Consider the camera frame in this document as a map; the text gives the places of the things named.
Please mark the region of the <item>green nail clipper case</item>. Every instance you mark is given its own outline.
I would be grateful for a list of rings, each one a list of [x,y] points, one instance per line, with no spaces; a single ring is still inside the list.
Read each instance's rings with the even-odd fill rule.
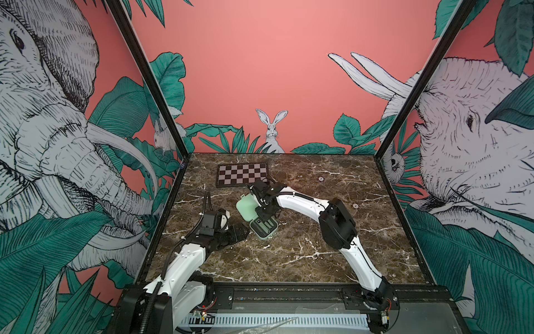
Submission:
[[[242,195],[236,203],[236,208],[246,222],[248,222],[251,231],[258,236],[260,240],[272,238],[278,230],[279,224],[274,218],[262,221],[256,213],[259,204],[252,194]]]

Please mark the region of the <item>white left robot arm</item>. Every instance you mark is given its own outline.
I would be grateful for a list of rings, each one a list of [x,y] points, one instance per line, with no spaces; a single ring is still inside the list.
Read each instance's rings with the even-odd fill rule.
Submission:
[[[178,256],[164,272],[145,285],[127,286],[106,333],[174,333],[180,322],[205,301],[211,280],[195,277],[211,253],[247,239],[242,223],[228,225],[212,235],[185,240]]]

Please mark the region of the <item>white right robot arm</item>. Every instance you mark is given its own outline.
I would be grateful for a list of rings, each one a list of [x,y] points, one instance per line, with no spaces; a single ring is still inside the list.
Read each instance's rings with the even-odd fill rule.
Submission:
[[[325,243],[338,250],[357,276],[362,298],[371,309],[384,310],[392,305],[393,288],[372,263],[360,241],[356,224],[338,199],[321,200],[296,191],[282,183],[256,181],[248,185],[261,221],[273,218],[280,210],[293,210],[317,222]]]

